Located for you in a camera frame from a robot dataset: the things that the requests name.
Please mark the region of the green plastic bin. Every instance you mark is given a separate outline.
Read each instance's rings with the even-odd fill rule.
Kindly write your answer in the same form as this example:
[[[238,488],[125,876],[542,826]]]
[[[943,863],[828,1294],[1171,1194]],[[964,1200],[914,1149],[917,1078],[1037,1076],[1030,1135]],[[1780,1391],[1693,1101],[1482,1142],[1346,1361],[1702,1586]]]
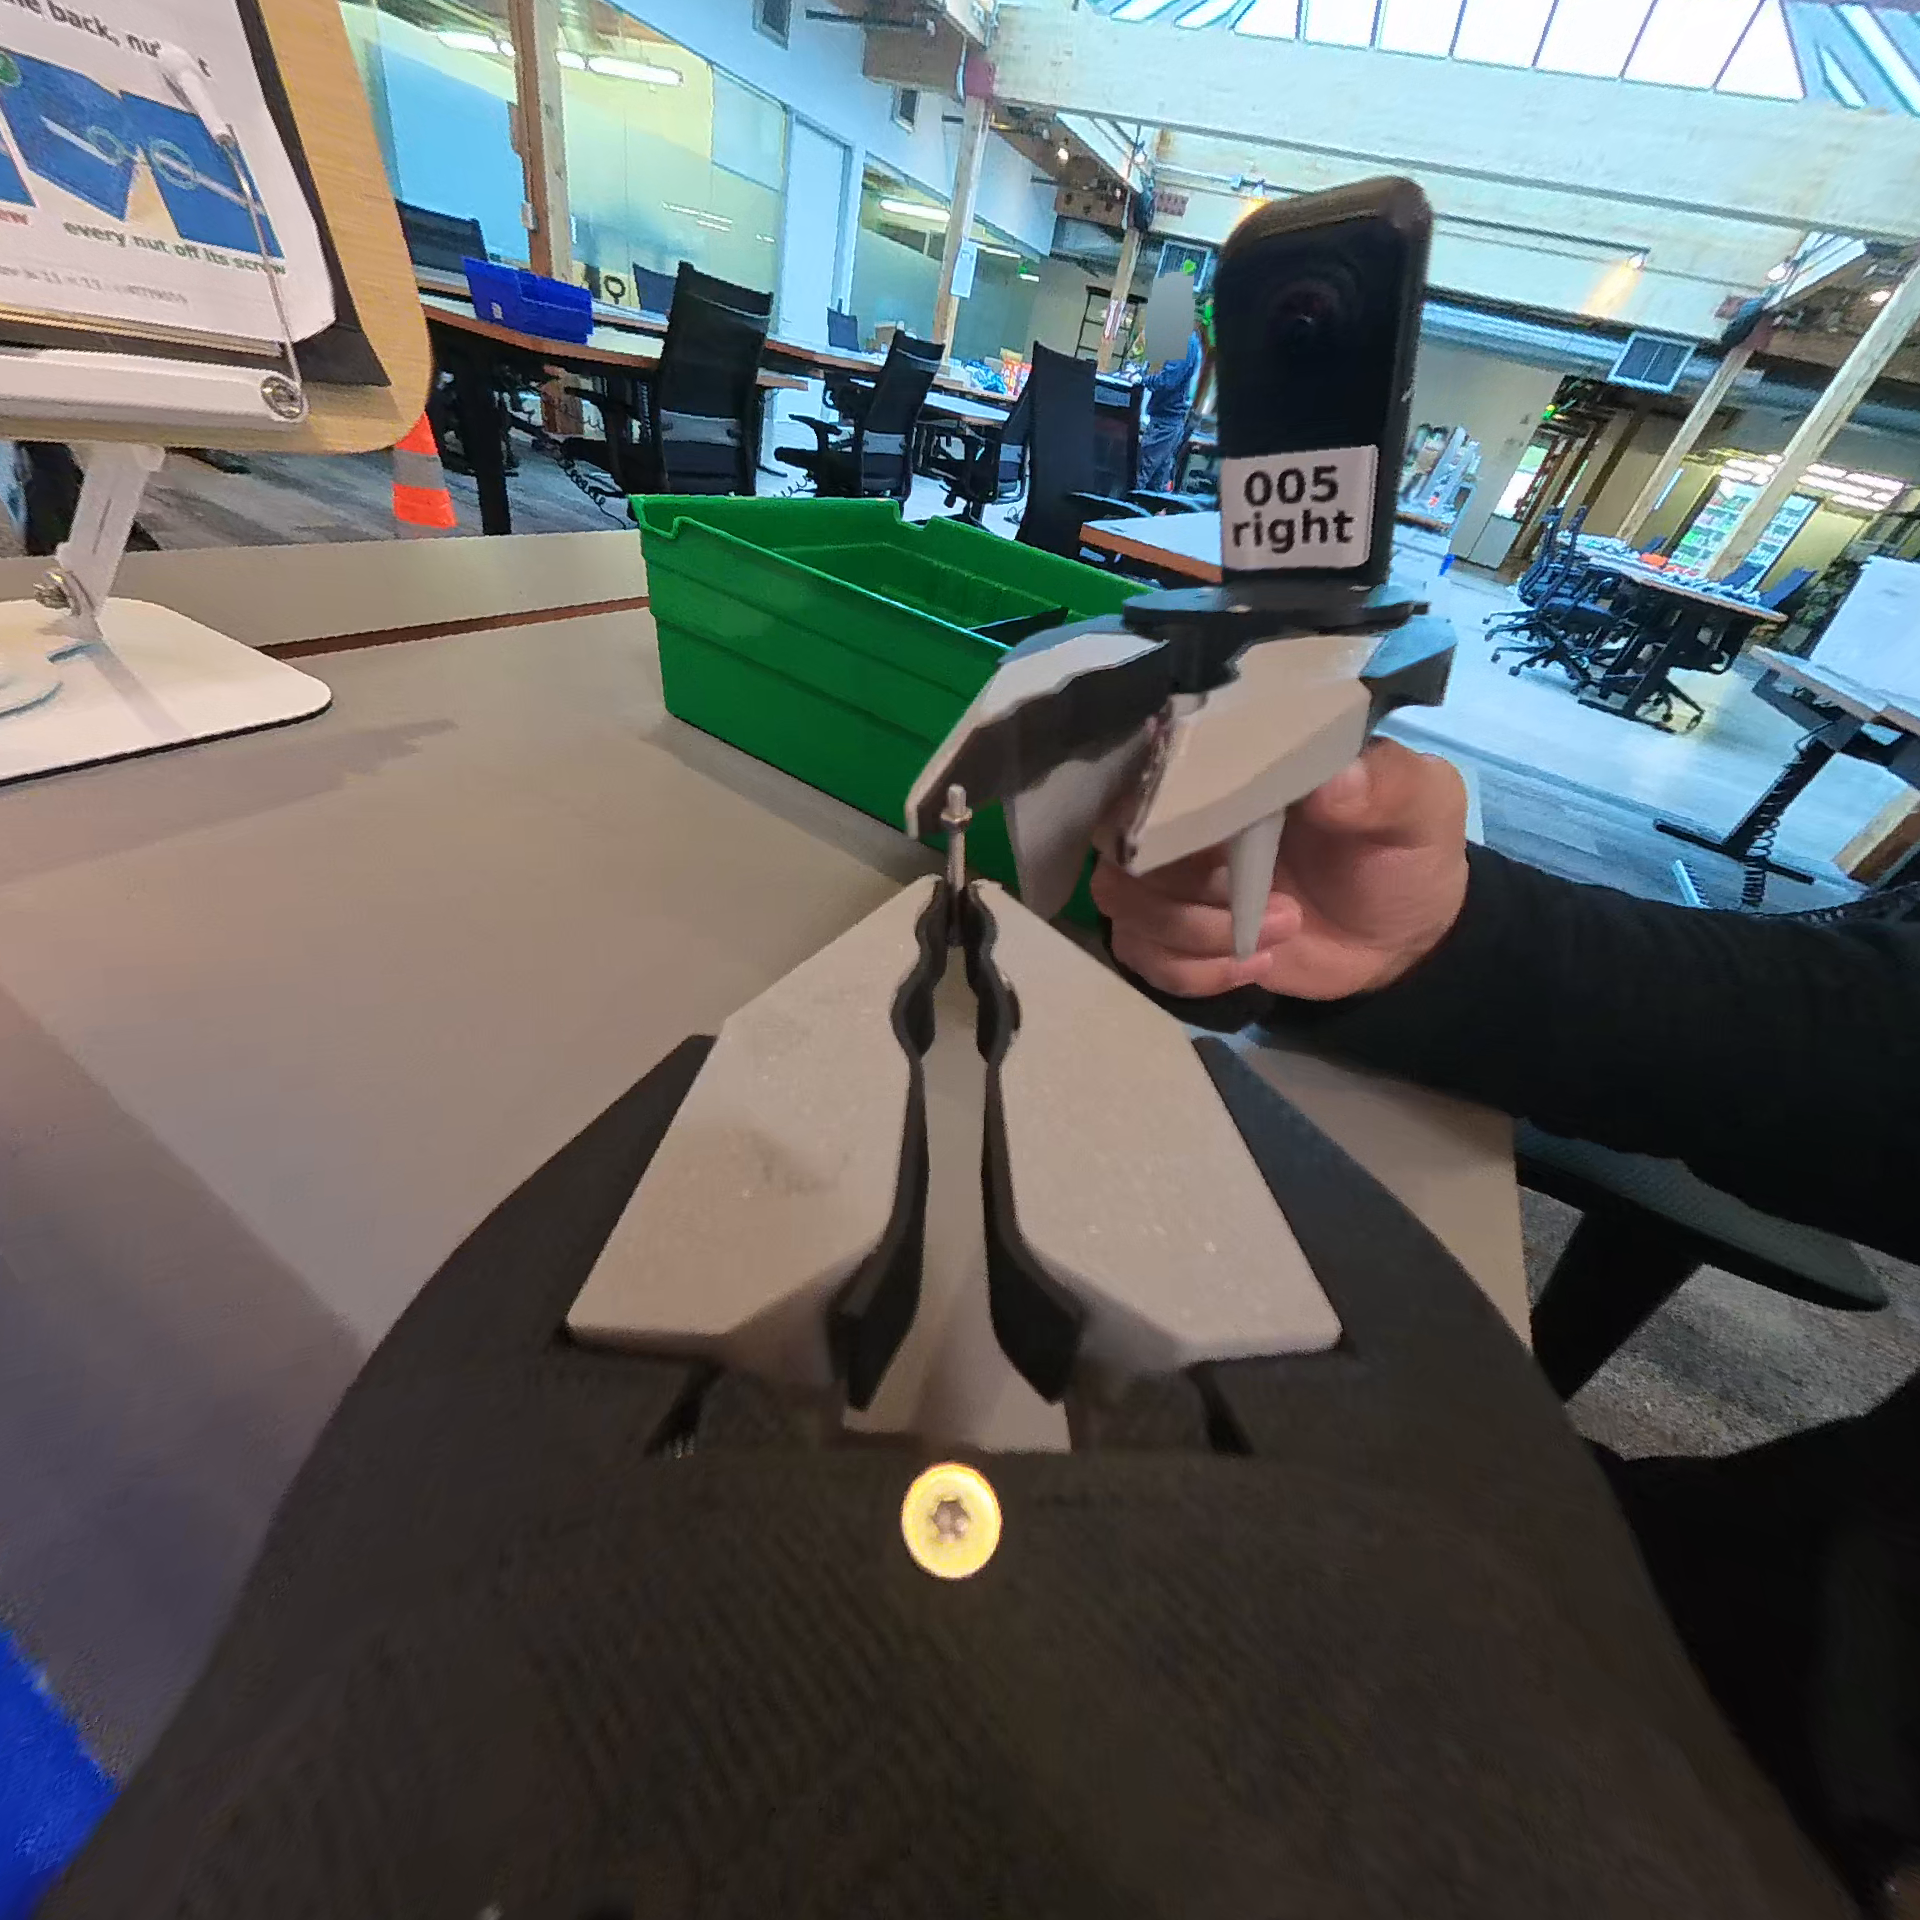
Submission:
[[[630,498],[663,706],[898,830],[908,788],[1028,632],[1145,582],[887,498]]]

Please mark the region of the printed instruction sheet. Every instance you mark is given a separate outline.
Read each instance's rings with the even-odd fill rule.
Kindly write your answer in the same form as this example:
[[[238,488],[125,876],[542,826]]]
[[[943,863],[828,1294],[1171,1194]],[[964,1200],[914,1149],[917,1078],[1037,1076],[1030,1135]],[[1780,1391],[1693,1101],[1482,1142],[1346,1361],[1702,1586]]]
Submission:
[[[233,2],[3,4],[3,305],[262,349],[331,322]]]

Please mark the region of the white-top office table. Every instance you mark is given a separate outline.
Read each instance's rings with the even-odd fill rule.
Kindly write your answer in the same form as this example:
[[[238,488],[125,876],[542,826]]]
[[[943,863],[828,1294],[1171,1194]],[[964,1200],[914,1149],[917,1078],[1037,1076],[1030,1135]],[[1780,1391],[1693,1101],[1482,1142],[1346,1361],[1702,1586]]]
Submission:
[[[1221,514],[1166,511],[1137,518],[1089,518],[1082,545],[1177,584],[1221,584]]]

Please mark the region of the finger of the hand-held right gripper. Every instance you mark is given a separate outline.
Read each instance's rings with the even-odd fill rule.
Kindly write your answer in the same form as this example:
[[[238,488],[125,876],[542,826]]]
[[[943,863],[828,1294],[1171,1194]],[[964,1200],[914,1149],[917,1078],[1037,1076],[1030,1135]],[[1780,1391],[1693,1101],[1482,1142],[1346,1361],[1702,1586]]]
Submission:
[[[1353,762],[1374,725],[1363,671],[1378,642],[1322,632],[1247,646],[1221,687],[1171,701],[1111,809],[1106,848],[1124,873],[1225,848],[1237,958],[1258,948],[1287,809]]]
[[[1019,898],[1070,900],[1097,826],[1141,783],[1173,680],[1169,644],[1132,628],[1019,642],[918,770],[903,826],[939,830],[958,785],[1001,809]]]

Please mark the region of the white document stand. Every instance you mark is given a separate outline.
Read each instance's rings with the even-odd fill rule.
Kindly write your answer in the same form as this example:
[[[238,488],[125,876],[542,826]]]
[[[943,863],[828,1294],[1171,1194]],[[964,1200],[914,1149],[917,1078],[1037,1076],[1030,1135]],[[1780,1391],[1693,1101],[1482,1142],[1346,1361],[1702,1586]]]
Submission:
[[[125,430],[81,446],[81,500],[31,596],[3,605],[3,781],[77,773],[319,716],[329,687],[172,607],[114,593],[156,432],[295,426],[298,369],[6,344],[4,425]]]

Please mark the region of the small blue crate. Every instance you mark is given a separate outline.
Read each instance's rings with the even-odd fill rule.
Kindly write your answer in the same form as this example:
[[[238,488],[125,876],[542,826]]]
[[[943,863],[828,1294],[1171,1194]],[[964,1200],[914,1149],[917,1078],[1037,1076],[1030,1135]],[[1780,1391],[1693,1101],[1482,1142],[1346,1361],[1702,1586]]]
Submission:
[[[462,269],[482,322],[557,344],[589,342],[594,318],[586,285],[479,256],[465,256]]]

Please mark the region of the person's right hand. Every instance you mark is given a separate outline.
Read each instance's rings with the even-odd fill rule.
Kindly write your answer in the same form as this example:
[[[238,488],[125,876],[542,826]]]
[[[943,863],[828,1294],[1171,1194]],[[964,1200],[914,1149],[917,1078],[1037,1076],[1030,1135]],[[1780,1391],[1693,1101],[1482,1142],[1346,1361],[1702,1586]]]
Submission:
[[[1247,953],[1233,935],[1230,845],[1142,876],[1101,854],[1091,892],[1116,964],[1147,990],[1342,1000],[1393,984],[1447,936],[1470,886],[1468,820],[1451,761],[1377,737],[1287,809]]]

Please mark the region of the blue plastic bin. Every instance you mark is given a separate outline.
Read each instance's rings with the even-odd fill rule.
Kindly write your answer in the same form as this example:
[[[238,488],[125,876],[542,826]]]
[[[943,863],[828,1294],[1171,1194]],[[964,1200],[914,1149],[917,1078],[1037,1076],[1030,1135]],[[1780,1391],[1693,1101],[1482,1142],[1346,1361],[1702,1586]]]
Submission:
[[[3,1636],[3,1916],[30,1918],[114,1798],[43,1670]]]

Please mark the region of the long wooden office table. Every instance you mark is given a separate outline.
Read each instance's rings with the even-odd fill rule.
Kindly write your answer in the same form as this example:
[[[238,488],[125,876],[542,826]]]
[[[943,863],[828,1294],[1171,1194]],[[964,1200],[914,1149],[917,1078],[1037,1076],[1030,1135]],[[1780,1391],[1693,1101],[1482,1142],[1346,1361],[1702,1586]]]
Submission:
[[[561,439],[557,450],[597,460],[619,496],[756,494],[764,398],[788,386],[764,364],[771,298],[687,264],[677,295],[658,336],[594,324],[587,344],[530,337],[482,322],[471,304],[423,297],[486,537],[511,529],[508,398],[564,376],[573,376],[564,392],[587,402],[604,432]]]

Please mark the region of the person's right forearm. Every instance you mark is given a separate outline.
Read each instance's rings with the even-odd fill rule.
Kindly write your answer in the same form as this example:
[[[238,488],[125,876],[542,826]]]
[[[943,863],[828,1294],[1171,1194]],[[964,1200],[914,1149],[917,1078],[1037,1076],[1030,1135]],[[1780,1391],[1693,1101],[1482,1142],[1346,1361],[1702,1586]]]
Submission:
[[[1917,1258],[1913,922],[1652,902],[1473,849],[1457,922],[1413,970],[1363,997],[1275,997],[1266,1016]]]

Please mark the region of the black backing board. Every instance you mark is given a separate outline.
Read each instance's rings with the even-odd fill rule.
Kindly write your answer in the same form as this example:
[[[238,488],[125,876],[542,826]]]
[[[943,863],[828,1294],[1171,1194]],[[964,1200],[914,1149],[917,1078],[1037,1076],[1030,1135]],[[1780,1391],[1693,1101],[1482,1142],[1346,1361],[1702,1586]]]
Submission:
[[[390,386],[390,376],[383,369],[364,322],[359,319],[343,261],[331,239],[329,216],[319,200],[317,180],[303,151],[292,100],[271,49],[268,21],[260,13],[259,2],[236,2],[236,8],[246,33],[246,47],[257,68],[262,103],[268,105],[279,143],[292,165],[306,209],[314,220],[326,272],[326,290],[331,297],[331,322],[325,327],[302,327],[295,337],[298,369],[303,378],[317,378],[326,386],[386,391]]]

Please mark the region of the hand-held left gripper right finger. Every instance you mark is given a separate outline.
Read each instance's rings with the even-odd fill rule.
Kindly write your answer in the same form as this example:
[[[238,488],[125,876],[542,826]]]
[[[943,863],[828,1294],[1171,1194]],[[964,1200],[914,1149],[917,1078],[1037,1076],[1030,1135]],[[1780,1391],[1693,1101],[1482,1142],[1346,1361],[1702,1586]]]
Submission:
[[[1044,1401],[1342,1326],[1185,1023],[996,881],[966,888],[993,1328]]]

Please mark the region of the cluttered office table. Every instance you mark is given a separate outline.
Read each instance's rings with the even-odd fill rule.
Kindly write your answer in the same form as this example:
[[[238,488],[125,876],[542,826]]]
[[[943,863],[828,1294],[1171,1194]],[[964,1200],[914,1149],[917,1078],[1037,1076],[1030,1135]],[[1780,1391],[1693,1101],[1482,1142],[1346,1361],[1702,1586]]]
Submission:
[[[1710,582],[1619,540],[1586,540],[1586,511],[1548,510],[1519,576],[1517,605],[1483,634],[1510,676],[1559,671],[1596,710],[1663,732],[1693,732],[1702,703],[1678,673],[1716,676],[1756,628],[1783,613],[1746,586]]]

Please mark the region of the orange traffic cone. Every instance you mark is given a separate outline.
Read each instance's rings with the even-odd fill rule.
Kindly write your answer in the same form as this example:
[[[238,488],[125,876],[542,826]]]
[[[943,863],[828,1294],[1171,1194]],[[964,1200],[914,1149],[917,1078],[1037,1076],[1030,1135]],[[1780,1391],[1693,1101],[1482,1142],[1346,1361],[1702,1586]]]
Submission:
[[[451,537],[459,529],[427,413],[390,448],[390,511],[399,537]]]

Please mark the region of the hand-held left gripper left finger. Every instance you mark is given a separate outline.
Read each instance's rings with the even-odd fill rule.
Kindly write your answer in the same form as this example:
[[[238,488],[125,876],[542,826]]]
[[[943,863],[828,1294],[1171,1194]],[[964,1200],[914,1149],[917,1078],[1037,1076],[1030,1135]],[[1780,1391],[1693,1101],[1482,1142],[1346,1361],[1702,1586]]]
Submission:
[[[948,884],[917,879],[711,1040],[567,1312],[601,1351],[865,1409],[921,1302]]]

